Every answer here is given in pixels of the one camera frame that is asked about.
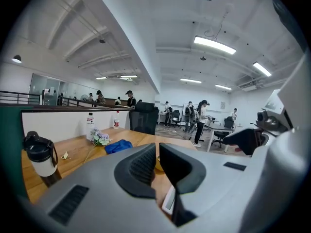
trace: whiteboard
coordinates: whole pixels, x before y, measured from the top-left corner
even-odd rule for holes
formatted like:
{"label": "whiteboard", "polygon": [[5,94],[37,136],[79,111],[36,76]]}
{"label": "whiteboard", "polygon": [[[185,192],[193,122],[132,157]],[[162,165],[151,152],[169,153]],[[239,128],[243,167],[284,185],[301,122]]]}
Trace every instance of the whiteboard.
{"label": "whiteboard", "polygon": [[[189,103],[184,103],[184,107],[183,107],[183,116],[185,115],[185,112],[186,112],[186,106],[188,105]],[[193,103],[192,104],[194,106],[194,108],[196,109],[199,105],[196,104],[196,103]]]}

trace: railing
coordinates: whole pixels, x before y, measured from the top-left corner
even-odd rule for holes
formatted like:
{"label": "railing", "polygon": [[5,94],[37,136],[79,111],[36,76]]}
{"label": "railing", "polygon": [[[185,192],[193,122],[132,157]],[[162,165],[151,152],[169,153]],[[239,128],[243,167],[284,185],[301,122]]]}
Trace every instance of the railing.
{"label": "railing", "polygon": [[122,106],[122,105],[102,104],[102,103],[77,100],[77,99],[71,99],[71,98],[63,98],[62,105],[63,106],[74,106],[74,107],[97,107],[97,108],[105,107],[105,108],[120,108],[120,109],[128,108],[127,106]]}
{"label": "railing", "polygon": [[0,91],[0,103],[40,104],[40,95],[12,91]]}

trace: black office chair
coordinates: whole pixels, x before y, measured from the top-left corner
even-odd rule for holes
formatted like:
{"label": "black office chair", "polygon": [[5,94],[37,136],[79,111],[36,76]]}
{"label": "black office chair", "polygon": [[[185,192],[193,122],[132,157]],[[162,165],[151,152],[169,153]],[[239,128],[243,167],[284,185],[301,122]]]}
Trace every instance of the black office chair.
{"label": "black office chair", "polygon": [[[224,125],[224,127],[228,128],[228,129],[231,129],[232,126],[233,126],[233,123],[234,123],[234,121],[232,120],[232,117],[228,116],[227,118],[225,118],[225,125]],[[224,138],[227,135],[229,135],[229,132],[224,132],[224,131],[223,132],[218,132],[218,131],[214,132],[214,136],[218,137],[218,140],[213,140],[212,141],[212,145],[213,145],[214,142],[218,142],[219,143],[219,148],[221,148],[223,140],[224,140]]]}
{"label": "black office chair", "polygon": [[180,112],[179,110],[174,110],[173,112],[173,122],[174,124],[174,128],[176,128],[177,123],[179,123],[179,128],[181,129],[181,120],[180,120]]}
{"label": "black office chair", "polygon": [[159,110],[156,110],[150,103],[140,102],[139,106],[135,106],[135,110],[131,110],[130,129],[133,131],[153,134],[156,133],[156,121]]}

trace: jeans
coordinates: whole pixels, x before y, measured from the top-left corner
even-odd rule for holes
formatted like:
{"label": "jeans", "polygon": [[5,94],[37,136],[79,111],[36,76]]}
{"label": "jeans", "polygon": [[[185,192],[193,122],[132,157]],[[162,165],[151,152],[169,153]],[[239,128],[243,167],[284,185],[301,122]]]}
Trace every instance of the jeans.
{"label": "jeans", "polygon": [[169,126],[171,125],[171,120],[170,120],[170,118],[169,118],[169,114],[168,113],[166,113],[165,114],[165,126],[167,126],[167,121],[169,121]]}
{"label": "jeans", "polygon": [[204,123],[203,122],[198,122],[197,123],[198,129],[195,134],[194,142],[198,144],[198,141],[200,140],[201,135],[203,134],[203,129],[204,129]]}

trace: sneakers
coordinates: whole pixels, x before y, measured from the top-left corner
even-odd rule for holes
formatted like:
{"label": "sneakers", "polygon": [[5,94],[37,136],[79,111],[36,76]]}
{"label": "sneakers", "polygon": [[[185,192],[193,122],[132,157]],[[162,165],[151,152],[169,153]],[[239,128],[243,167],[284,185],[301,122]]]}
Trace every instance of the sneakers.
{"label": "sneakers", "polygon": [[194,142],[193,145],[194,145],[195,147],[197,147],[197,148],[200,148],[200,147],[201,147],[201,144],[200,144],[200,143],[196,144],[196,143]]}

